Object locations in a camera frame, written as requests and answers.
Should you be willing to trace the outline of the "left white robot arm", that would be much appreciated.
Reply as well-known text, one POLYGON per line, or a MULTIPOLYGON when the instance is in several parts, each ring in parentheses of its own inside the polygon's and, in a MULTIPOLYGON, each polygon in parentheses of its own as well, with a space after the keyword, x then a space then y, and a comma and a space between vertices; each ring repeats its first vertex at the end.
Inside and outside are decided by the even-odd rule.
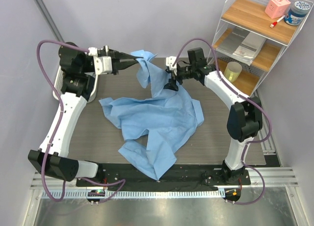
POLYGON ((100 165, 68 158, 70 141, 79 116, 96 91, 97 79, 103 74, 118 74, 135 65, 139 57, 104 46, 101 49, 79 48, 72 42, 58 43, 62 86, 52 87, 59 107, 50 130, 38 150, 31 150, 28 160, 43 176, 64 181, 87 177, 93 186, 104 182, 100 165))

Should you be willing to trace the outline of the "light blue long sleeve shirt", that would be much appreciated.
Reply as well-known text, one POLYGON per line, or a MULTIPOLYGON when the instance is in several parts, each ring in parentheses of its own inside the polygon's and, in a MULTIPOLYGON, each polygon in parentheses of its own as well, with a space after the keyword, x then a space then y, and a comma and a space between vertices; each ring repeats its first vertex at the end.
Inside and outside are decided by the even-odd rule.
POLYGON ((99 102, 104 116, 121 129, 125 143, 119 153, 146 176, 159 180, 176 162, 175 153, 204 122, 201 103, 179 86, 164 89, 169 74, 152 63, 154 54, 139 50, 136 74, 143 88, 151 87, 151 98, 139 100, 107 97, 99 102))

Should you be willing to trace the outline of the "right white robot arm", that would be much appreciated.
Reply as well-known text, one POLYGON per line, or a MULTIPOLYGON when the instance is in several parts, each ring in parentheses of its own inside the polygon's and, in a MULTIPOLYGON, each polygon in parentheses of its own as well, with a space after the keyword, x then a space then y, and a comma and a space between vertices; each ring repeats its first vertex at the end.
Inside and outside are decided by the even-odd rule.
POLYGON ((178 91, 184 80, 195 79, 213 91, 229 109, 227 131, 231 142, 221 177, 225 183, 233 184, 244 175, 248 148, 262 129, 261 101, 242 93, 227 81, 217 62, 207 64, 202 48, 188 50, 188 60, 187 65, 179 66, 177 57, 166 58, 166 72, 170 78, 164 88, 178 91))

